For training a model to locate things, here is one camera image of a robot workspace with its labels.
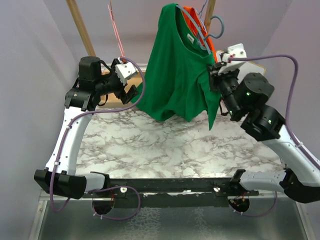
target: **green shirt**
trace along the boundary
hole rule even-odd
[[[157,121],[177,114],[190,122],[206,110],[211,130],[221,97],[209,86],[207,65],[215,63],[214,57],[197,44],[176,5],[162,8],[145,72],[145,95],[137,107]],[[137,88],[140,93],[142,87],[140,84]]]

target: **hanger hook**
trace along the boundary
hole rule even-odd
[[[213,16],[210,18],[210,20],[212,20],[212,19],[218,19],[218,20],[220,21],[220,23],[221,23],[221,32],[219,33],[219,35],[213,35],[213,34],[211,34],[211,33],[208,34],[208,35],[205,36],[205,38],[203,39],[204,41],[206,41],[208,37],[213,37],[214,39],[218,39],[218,38],[220,38],[220,37],[222,36],[222,34],[224,34],[224,31],[225,31],[225,23],[224,23],[223,19],[222,19],[220,16],[218,16],[218,15],[213,15]]]

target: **marble table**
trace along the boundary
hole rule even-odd
[[[158,122],[133,108],[95,114],[83,137],[77,174],[111,178],[231,177],[236,169],[279,171],[279,157],[219,113],[209,131],[202,112],[191,122]]]

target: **wooden pole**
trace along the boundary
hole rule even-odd
[[[211,17],[214,14],[216,0],[208,0],[208,5],[206,6],[206,12],[204,17],[204,26],[206,31],[209,33],[210,24],[211,24]]]
[[[79,31],[88,56],[96,57],[94,47],[92,46],[89,34],[86,29],[86,25],[84,23],[84,20],[82,19],[76,0],[66,0],[66,3],[68,4],[74,23]]]

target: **gray floor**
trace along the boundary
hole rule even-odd
[[[272,198],[251,200],[248,213],[266,211]],[[113,209],[124,217],[133,209]],[[295,202],[280,198],[271,214],[245,217],[230,208],[142,208],[126,221],[100,220],[93,216],[90,200],[72,200],[60,214],[45,210],[40,240],[306,240]]]

